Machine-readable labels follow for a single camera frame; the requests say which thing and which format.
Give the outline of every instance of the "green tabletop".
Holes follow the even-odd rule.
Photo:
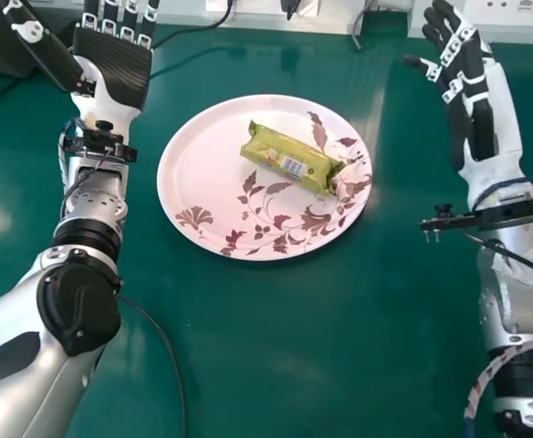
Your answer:
[[[180,36],[155,53],[147,107],[131,131],[140,160],[120,272],[123,293],[175,340],[193,438],[461,436],[466,396],[486,365],[477,248],[457,232],[427,245],[419,232],[436,204],[464,212],[466,186],[449,164],[438,93],[401,62],[434,49],[406,38],[404,15],[373,14],[365,29],[360,53],[346,36],[233,29]],[[495,51],[533,174],[533,47]],[[337,111],[366,141],[375,177],[364,215],[344,235],[262,264],[193,245],[166,218],[155,184],[162,151],[186,121],[258,93]],[[45,77],[0,98],[0,296],[49,245],[62,197],[57,137],[76,114]],[[146,321],[122,312],[68,438],[180,436],[167,354]],[[478,437],[496,436],[490,413],[486,401]]]

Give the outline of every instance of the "food package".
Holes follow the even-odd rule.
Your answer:
[[[345,166],[307,144],[250,121],[252,138],[240,150],[251,162],[319,194],[335,194],[332,179]]]

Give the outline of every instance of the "floral pattern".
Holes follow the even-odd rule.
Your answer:
[[[254,171],[246,177],[240,193],[236,196],[241,207],[240,218],[246,225],[242,225],[244,229],[232,229],[224,236],[225,246],[220,250],[223,256],[232,256],[235,253],[252,256],[266,248],[276,253],[287,254],[290,246],[302,247],[303,251],[307,252],[308,247],[313,245],[314,239],[325,237],[342,228],[347,217],[365,203],[366,198],[359,194],[371,185],[371,174],[363,175],[363,179],[360,176],[358,179],[361,181],[354,181],[357,170],[366,163],[362,152],[358,150],[361,141],[344,137],[329,142],[319,115],[314,112],[309,112],[308,115],[311,118],[313,140],[317,147],[323,152],[326,148],[333,147],[333,156],[346,164],[346,168],[332,184],[336,194],[332,198],[333,204],[329,204],[331,198],[316,195],[317,202],[308,205],[297,217],[277,213],[274,211],[276,208],[273,207],[273,201],[293,183],[261,184]],[[181,226],[191,226],[200,238],[204,238],[201,225],[214,223],[212,214],[199,206],[183,210],[175,218]]]

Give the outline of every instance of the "white plate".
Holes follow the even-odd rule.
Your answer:
[[[242,158],[250,120],[303,141],[348,166],[339,196],[320,196]],[[278,260],[320,248],[364,209],[372,167],[360,135],[335,112],[278,95],[228,100],[173,136],[157,191],[173,225],[197,245],[243,260]]]

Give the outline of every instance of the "black joint cover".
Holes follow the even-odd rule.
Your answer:
[[[77,27],[74,31],[74,55],[88,59],[100,70],[114,100],[143,109],[151,74],[150,50],[111,35]]]
[[[67,260],[38,286],[42,321],[71,357],[112,340],[120,328],[116,289],[95,267]]]

